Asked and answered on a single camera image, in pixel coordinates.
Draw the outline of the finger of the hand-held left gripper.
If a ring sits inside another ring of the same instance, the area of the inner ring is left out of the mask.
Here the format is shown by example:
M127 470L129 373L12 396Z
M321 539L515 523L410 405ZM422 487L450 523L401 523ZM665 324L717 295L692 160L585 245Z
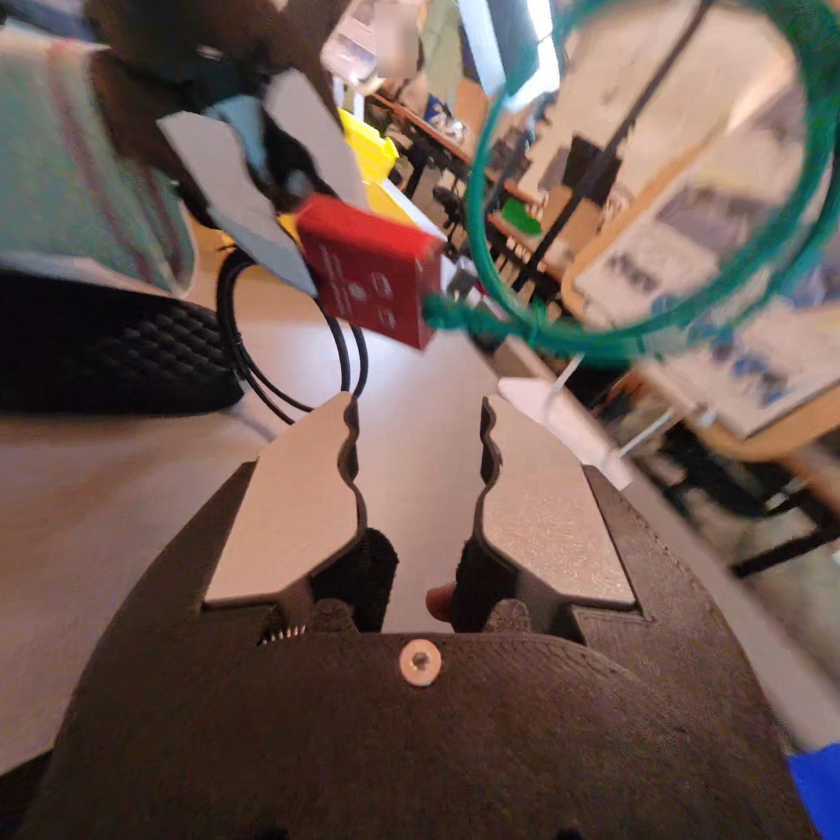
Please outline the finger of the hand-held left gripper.
M341 201L362 211L370 209L361 170L341 120L302 73L286 70L273 76L265 106L278 127L307 152L320 183Z
M210 218L258 266L310 298L316 284L274 207L252 180L235 131L224 122L178 112L157 122L206 200Z

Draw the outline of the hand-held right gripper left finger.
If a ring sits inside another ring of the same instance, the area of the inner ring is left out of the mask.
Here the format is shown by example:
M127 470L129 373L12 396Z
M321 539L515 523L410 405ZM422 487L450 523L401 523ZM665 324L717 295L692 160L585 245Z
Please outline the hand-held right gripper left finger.
M267 606L271 632L302 632L314 606L333 599L359 631L382 630L398 560L356 486L359 432L356 399L342 392L262 450L206 609Z

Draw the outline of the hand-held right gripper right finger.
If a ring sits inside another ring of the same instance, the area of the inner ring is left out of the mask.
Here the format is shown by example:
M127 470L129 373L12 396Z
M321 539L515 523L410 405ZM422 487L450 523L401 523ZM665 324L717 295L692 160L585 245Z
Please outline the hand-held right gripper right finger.
M451 623L480 632L499 602L533 632L578 632L573 609L636 614L637 598L591 483L572 452L502 397L484 398L480 491L456 571Z

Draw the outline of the yellow plastic bin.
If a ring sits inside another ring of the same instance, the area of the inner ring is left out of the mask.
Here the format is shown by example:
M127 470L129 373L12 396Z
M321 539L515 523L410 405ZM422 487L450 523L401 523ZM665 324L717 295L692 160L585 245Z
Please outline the yellow plastic bin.
M361 190L342 199L318 185L299 209L280 218L310 261L317 247L334 243L352 246L365 254L380 250L410 256L439 255L444 240L440 231L392 189L388 176L397 160L392 140L349 112L339 111L343 127L343 150L349 152L351 186Z

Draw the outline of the red ethernet splitter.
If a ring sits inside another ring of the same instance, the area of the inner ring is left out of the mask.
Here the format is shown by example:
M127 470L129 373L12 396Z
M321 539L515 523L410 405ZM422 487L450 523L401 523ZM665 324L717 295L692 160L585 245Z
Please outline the red ethernet splitter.
M435 330L424 302L442 290L444 241L414 224L314 194L296 216L302 254L329 315L415 350Z

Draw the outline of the grey desk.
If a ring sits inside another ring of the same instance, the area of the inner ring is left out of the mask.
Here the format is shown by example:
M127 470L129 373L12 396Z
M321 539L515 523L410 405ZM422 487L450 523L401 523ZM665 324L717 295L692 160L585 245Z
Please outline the grey desk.
M359 488L399 564L390 632L443 629L428 588L455 572L480 478L480 407L497 377L460 334L423 353L367 339ZM284 425L252 396L177 418L2 415L1 765L53 745L99 637L150 563ZM708 589L798 746L838 743L838 689L634 474L624 497Z

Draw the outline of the black wrist rest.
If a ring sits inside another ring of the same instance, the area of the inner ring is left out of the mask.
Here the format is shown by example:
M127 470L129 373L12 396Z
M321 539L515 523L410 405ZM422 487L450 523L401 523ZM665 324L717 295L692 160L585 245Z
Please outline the black wrist rest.
M243 396L212 309L2 270L2 414L179 417Z

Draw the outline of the green plastic bin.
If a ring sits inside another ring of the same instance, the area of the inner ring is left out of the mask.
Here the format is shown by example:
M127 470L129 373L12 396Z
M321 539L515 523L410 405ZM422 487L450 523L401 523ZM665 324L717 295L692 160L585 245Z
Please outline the green plastic bin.
M510 196L501 209L502 219L527 237L537 237L542 233L540 221L529 213L528 208L517 198Z

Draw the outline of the blue plastic bin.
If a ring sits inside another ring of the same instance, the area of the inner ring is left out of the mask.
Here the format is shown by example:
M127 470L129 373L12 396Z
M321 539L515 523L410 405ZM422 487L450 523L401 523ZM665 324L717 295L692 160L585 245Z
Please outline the blue plastic bin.
M839 839L839 744L790 756L792 778L817 831Z

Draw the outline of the instruction board with wooden frame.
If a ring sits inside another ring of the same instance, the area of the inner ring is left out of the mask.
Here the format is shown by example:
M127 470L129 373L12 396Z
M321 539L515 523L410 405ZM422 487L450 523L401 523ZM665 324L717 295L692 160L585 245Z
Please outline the instruction board with wooden frame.
M838 385L838 78L806 92L792 35L772 35L770 2L712 12L686 70L632 122L631 187L666 156L695 159L648 199L575 280L596 324L671 314L722 274L737 289L642 337L632 357L750 438Z

